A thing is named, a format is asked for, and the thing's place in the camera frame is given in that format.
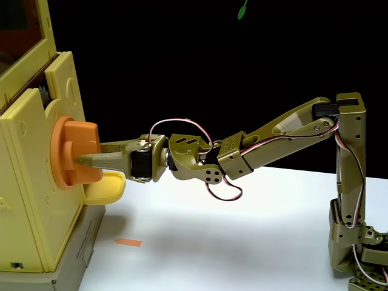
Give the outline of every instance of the gray box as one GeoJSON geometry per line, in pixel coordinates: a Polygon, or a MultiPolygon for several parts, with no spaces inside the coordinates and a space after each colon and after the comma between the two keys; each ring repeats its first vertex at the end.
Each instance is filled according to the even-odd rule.
{"type": "Polygon", "coordinates": [[[1,291],[78,291],[93,255],[105,206],[84,206],[55,272],[0,272],[1,291]]]}

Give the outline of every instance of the white table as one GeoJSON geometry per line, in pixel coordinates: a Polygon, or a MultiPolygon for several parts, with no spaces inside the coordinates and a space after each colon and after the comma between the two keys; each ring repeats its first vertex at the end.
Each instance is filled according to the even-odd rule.
{"type": "MultiPolygon", "coordinates": [[[[353,273],[334,272],[327,247],[335,175],[263,167],[233,183],[244,194],[224,202],[169,171],[158,183],[127,181],[107,206],[79,290],[347,290],[353,273]]],[[[386,232],[388,180],[368,178],[366,201],[368,225],[386,232]]]]}

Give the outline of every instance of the metal bracket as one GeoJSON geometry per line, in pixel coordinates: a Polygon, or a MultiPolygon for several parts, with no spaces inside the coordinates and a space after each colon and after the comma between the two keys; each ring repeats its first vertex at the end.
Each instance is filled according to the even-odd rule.
{"type": "Polygon", "coordinates": [[[158,181],[166,170],[160,166],[161,152],[167,145],[164,135],[152,135],[152,144],[147,141],[148,135],[142,135],[139,139],[129,141],[106,142],[101,144],[101,152],[98,154],[81,155],[76,162],[87,167],[98,169],[117,170],[123,172],[128,180],[145,183],[153,179],[158,181]],[[137,178],[132,176],[131,153],[134,151],[152,150],[152,178],[137,178]]]}
{"type": "MultiPolygon", "coordinates": [[[[377,266],[364,266],[364,271],[376,281],[382,283],[385,282],[383,274],[380,271],[380,268],[377,266]]],[[[388,288],[377,285],[376,283],[371,282],[366,278],[363,273],[357,268],[355,270],[355,278],[349,280],[349,291],[387,291],[388,288]]]]}
{"type": "Polygon", "coordinates": [[[210,146],[200,136],[172,135],[169,149],[176,167],[172,174],[176,179],[188,180],[197,178],[209,184],[218,184],[222,180],[222,170],[219,165],[200,166],[199,148],[209,149],[210,146]]]}
{"type": "Polygon", "coordinates": [[[239,147],[245,136],[245,132],[239,132],[224,139],[217,156],[220,166],[232,180],[253,172],[245,159],[240,155],[239,147]]]}

